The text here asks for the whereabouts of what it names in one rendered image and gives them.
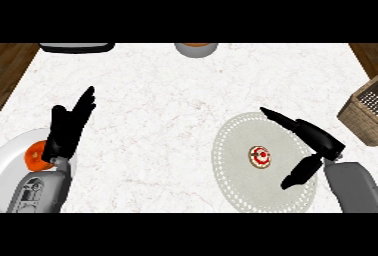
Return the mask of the red and white cupcake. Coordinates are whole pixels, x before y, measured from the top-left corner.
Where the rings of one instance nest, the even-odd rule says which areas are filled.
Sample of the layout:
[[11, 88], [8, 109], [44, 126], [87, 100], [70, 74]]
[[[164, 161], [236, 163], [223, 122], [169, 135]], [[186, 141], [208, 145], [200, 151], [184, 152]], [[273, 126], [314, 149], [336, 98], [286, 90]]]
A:
[[267, 148], [254, 146], [248, 151], [248, 159], [257, 169], [265, 169], [271, 163], [271, 155]]

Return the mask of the grey bowl with orange content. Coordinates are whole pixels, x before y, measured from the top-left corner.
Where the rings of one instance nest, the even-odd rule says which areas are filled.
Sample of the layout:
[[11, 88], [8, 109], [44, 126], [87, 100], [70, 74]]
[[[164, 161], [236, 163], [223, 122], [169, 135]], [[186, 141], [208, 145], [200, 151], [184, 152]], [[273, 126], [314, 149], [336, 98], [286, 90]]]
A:
[[214, 53], [218, 44], [209, 43], [203, 46], [189, 46], [183, 43], [175, 43], [174, 46], [175, 46], [178, 53], [183, 56], [186, 56], [189, 58], [203, 58]]

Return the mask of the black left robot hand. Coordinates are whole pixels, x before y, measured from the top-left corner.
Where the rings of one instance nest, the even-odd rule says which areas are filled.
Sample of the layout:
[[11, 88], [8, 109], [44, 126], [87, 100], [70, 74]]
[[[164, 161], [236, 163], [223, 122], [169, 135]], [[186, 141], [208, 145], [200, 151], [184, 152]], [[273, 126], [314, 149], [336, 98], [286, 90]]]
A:
[[50, 162], [57, 157], [72, 158], [81, 132], [94, 108], [93, 86], [87, 88], [70, 111], [62, 105], [53, 106], [50, 133], [41, 155], [42, 161]]

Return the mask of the brown wicker basket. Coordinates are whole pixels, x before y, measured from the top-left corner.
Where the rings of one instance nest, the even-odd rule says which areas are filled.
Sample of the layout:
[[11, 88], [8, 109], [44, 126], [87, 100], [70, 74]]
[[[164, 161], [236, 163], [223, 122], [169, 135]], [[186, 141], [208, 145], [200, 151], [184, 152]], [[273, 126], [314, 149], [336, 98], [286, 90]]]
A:
[[338, 120], [366, 146], [378, 146], [378, 75], [351, 94]]

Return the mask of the orange fruit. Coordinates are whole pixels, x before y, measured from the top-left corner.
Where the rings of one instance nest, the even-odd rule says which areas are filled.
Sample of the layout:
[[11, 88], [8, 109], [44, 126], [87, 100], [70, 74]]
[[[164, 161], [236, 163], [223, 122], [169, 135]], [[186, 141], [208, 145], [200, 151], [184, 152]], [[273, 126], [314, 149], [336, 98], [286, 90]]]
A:
[[23, 162], [26, 168], [32, 172], [48, 170], [53, 164], [41, 159], [44, 152], [45, 140], [37, 141], [25, 151]]

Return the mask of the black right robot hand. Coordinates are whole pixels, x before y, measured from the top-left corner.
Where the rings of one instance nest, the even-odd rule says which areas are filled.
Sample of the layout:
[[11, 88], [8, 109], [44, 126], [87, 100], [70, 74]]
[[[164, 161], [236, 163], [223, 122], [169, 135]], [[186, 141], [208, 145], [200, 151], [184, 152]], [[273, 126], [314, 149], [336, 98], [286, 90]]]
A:
[[305, 145], [316, 151], [314, 154], [302, 158], [289, 175], [285, 177], [280, 183], [280, 188], [286, 190], [295, 185], [305, 184], [322, 166], [320, 159], [335, 160], [339, 157], [345, 145], [324, 130], [305, 120], [292, 120], [264, 107], [261, 107], [259, 110], [267, 119], [274, 121], [286, 130], [289, 130], [302, 140]]

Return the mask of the white plate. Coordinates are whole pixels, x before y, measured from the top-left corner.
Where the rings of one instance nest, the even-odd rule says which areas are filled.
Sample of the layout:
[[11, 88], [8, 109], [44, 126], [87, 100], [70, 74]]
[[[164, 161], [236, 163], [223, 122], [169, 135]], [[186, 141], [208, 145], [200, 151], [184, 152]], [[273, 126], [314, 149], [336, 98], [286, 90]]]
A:
[[[17, 135], [1, 147], [0, 147], [0, 212], [6, 212], [13, 192], [20, 179], [32, 171], [28, 170], [23, 162], [23, 154], [29, 146], [41, 140], [47, 142], [50, 130], [47, 128], [34, 129], [20, 135]], [[73, 176], [76, 156], [69, 160], [70, 175]]]

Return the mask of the round white lace placemat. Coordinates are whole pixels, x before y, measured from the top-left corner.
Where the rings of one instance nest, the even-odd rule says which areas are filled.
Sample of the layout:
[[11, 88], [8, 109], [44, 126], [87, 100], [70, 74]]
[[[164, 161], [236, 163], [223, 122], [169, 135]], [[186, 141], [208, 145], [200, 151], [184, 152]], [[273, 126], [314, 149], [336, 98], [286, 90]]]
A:
[[[267, 148], [271, 163], [257, 169], [248, 159], [254, 146]], [[223, 124], [214, 139], [211, 162], [221, 194], [239, 212], [305, 212], [314, 198], [317, 177], [286, 190], [280, 183], [304, 157], [308, 146], [261, 112], [246, 112]]]

